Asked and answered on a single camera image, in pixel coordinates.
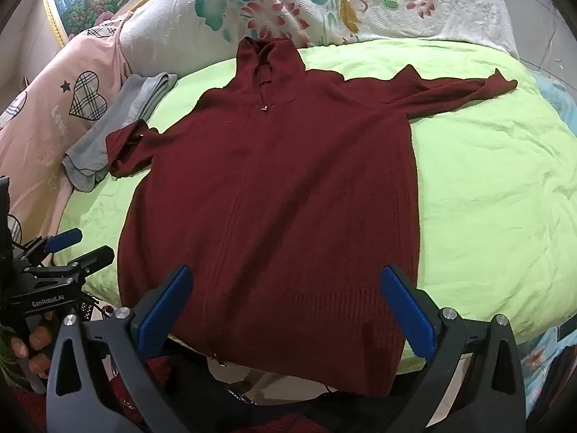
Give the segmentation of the person's left hand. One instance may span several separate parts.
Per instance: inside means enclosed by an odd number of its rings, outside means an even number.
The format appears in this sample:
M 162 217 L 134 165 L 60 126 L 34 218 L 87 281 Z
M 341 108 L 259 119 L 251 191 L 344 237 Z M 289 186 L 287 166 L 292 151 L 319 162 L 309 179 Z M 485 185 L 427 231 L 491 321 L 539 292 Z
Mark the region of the person's left hand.
M 41 378 L 47 377 L 51 365 L 51 358 L 45 353 L 52 343 L 52 333 L 44 325 L 36 327 L 29 334 L 28 341 L 25 342 L 17 337 L 12 337 L 11 350 L 17 358 L 26 360 L 28 369 Z

